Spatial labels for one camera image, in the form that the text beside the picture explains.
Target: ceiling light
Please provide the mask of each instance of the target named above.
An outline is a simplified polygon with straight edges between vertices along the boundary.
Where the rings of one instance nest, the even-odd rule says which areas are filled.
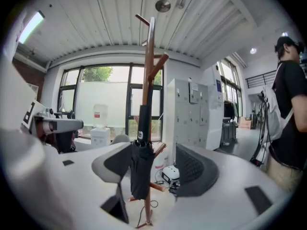
[[[257,52],[257,49],[256,48],[252,48],[251,50],[250,50],[250,53],[253,55],[253,54],[255,54]]]
[[[36,12],[36,14],[32,17],[32,19],[29,21],[29,23],[25,26],[23,32],[21,33],[19,37],[19,42],[24,43],[28,36],[31,34],[31,32],[42,22],[44,19],[43,14],[41,11]]]

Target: railing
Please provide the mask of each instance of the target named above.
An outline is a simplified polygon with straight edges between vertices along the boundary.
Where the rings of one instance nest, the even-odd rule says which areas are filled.
[[[253,87],[259,87],[266,84],[273,84],[275,73],[276,70],[246,79],[248,88],[250,89]]]

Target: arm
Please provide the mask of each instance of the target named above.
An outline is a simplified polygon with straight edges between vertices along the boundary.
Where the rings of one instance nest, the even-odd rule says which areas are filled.
[[[299,132],[307,132],[307,80],[301,67],[288,63],[285,67],[285,83],[291,97],[295,125]]]

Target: paper sign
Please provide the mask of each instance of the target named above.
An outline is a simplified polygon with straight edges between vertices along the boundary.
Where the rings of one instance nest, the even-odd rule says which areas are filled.
[[[198,84],[196,84],[196,83],[191,83],[191,88],[193,89],[193,90],[195,90],[195,91],[198,91]]]

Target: gray floor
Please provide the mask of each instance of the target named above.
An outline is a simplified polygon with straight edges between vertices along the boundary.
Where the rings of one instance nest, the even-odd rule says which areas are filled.
[[[259,129],[237,128],[237,142],[222,146],[217,151],[230,153],[249,161],[256,150],[259,132]]]

